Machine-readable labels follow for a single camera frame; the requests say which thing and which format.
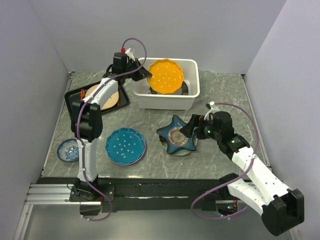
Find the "blue polka dot plate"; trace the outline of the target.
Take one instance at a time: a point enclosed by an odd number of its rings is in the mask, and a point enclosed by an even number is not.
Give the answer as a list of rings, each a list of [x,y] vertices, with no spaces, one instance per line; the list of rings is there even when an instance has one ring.
[[[115,130],[106,140],[105,150],[109,159],[121,166],[138,162],[146,150],[146,141],[133,128],[122,127]]]

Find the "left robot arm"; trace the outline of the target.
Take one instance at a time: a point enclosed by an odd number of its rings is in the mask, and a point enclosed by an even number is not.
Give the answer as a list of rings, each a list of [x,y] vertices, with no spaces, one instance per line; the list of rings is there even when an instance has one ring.
[[[71,131],[77,138],[79,170],[75,192],[93,201],[100,195],[96,167],[97,141],[103,130],[101,107],[127,79],[140,81],[151,76],[131,49],[121,49],[113,56],[111,71],[107,71],[98,86],[88,96],[71,104]]]

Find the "yellow polka dot plate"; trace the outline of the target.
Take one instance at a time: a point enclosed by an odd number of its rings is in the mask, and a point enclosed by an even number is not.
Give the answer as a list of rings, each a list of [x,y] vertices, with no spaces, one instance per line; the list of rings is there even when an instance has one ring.
[[[150,87],[160,94],[172,94],[183,84],[185,77],[180,65],[168,58],[158,59],[152,63],[148,71],[152,74],[147,79]]]

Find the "purple plastic plate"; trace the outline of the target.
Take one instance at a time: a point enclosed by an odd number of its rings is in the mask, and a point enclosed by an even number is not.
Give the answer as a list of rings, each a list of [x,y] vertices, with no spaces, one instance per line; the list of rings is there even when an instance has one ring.
[[[143,156],[145,151],[136,154],[134,151],[127,151],[127,153],[121,153],[119,151],[113,153],[109,156],[109,159],[116,165],[119,166],[131,166],[138,163]]]

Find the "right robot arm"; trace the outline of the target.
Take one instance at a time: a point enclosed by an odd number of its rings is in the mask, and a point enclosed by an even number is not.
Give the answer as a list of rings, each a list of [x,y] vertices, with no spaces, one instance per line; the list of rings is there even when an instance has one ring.
[[[235,133],[228,112],[210,112],[205,116],[194,114],[180,132],[188,138],[195,134],[199,140],[215,140],[220,151],[240,167],[252,182],[252,185],[246,183],[242,175],[226,175],[220,179],[219,186],[197,197],[192,206],[218,191],[222,198],[235,197],[255,210],[274,236],[304,222],[305,199],[302,192],[290,189],[267,168],[250,144]]]

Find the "brown rimmed beige plate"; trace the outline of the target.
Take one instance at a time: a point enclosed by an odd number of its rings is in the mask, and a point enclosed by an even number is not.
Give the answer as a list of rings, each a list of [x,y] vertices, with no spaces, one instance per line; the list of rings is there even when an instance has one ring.
[[[149,87],[149,94],[152,95],[163,95],[163,93],[160,93],[158,91],[153,90],[151,87]],[[172,93],[165,93],[164,95],[178,95],[178,96],[183,96],[183,95],[188,95],[189,93],[189,87],[187,83],[184,81],[181,85],[180,88],[178,88],[175,92]]]

